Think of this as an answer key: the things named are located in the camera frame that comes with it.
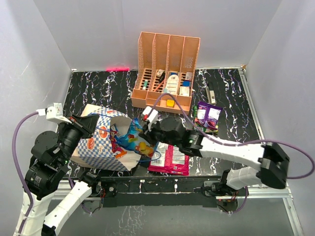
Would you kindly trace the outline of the colourful candy packet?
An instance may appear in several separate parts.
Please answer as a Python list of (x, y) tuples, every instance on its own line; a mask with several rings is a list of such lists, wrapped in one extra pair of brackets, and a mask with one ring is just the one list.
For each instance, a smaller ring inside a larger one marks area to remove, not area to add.
[(118, 133), (115, 136), (116, 144), (137, 154), (153, 157), (157, 146), (151, 145), (144, 138), (140, 137), (142, 132), (142, 126), (139, 124), (138, 118), (135, 118), (132, 120), (126, 134), (121, 135)]

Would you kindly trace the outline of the pink snack packet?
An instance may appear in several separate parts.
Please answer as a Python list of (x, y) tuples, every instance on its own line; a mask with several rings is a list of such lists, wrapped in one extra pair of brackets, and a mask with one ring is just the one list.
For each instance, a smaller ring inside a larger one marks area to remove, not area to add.
[(159, 143), (148, 171), (171, 175), (189, 175), (189, 156), (181, 153), (178, 147)]

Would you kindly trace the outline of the checkered paper bag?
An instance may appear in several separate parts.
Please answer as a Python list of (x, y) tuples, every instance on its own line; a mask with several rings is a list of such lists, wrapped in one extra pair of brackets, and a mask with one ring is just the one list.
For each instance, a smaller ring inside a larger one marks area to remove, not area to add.
[(79, 142), (72, 155), (72, 161), (82, 167), (124, 172), (130, 171), (138, 163), (148, 163), (153, 160), (154, 155), (147, 157), (123, 147), (121, 152), (113, 153), (111, 150), (110, 130), (117, 131), (121, 135), (126, 134), (133, 118), (110, 108), (86, 105), (82, 115), (93, 114), (99, 115), (94, 135)]

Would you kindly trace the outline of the green snack packet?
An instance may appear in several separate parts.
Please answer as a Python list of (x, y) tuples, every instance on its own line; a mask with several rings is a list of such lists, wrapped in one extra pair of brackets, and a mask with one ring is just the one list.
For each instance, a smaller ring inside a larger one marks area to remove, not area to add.
[(193, 108), (194, 123), (205, 133), (217, 133), (221, 109), (212, 105), (198, 105)]

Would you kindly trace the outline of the purple snack packet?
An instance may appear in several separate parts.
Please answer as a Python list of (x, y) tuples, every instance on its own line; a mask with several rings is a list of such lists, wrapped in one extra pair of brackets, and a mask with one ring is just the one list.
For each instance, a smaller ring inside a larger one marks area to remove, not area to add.
[(217, 130), (217, 123), (221, 114), (222, 108), (199, 101), (195, 122), (203, 128)]

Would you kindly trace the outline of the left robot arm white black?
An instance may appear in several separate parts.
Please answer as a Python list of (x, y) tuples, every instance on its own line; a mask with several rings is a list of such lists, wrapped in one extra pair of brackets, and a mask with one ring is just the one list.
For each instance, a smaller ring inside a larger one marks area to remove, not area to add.
[(86, 171), (55, 209), (47, 212), (79, 141), (93, 136), (98, 119), (98, 114), (60, 116), (57, 132), (45, 131), (36, 138), (31, 149), (30, 168), (25, 175), (16, 153), (17, 134), (22, 125), (18, 123), (12, 139), (12, 155), (24, 194), (14, 235), (57, 236), (81, 203), (101, 192), (100, 178)]

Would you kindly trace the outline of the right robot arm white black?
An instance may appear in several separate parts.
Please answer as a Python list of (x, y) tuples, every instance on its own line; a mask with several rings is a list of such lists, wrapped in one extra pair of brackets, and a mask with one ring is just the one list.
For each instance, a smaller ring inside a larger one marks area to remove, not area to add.
[(238, 190), (256, 184), (274, 189), (286, 187), (289, 158), (277, 144), (244, 145), (229, 142), (222, 145), (218, 138), (209, 140), (198, 130), (186, 129), (180, 121), (167, 117), (160, 121), (143, 118), (145, 125), (140, 136), (150, 144), (172, 145), (187, 156), (220, 158), (245, 167), (225, 170), (218, 182), (204, 184), (202, 190), (207, 196), (233, 195)]

